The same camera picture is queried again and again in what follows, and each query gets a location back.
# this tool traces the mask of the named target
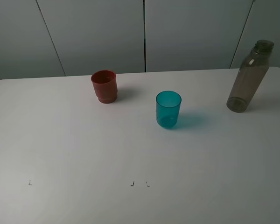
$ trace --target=bottle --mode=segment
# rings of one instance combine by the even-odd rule
[[[269,69],[269,57],[274,43],[259,40],[243,60],[238,76],[227,100],[227,107],[237,113],[244,112]]]

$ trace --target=table surface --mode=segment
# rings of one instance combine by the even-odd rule
[[[241,114],[237,72],[118,74],[109,105],[89,76],[0,81],[0,224],[280,224],[280,69]]]

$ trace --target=cup base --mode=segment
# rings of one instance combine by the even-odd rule
[[[102,98],[98,98],[98,100],[103,103],[103,104],[110,104],[113,103],[115,100],[117,99],[117,95],[113,98],[109,98],[109,99],[102,99]]]

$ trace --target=plastic cup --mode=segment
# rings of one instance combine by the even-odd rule
[[[157,122],[161,127],[171,128],[177,123],[181,102],[181,96],[173,91],[164,91],[157,95]]]
[[[98,100],[109,104],[117,98],[116,74],[113,71],[102,70],[91,76],[91,81]]]

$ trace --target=red cup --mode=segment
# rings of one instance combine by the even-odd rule
[[[116,74],[112,71],[102,70],[91,77],[95,95],[103,104],[109,104],[117,98]]]

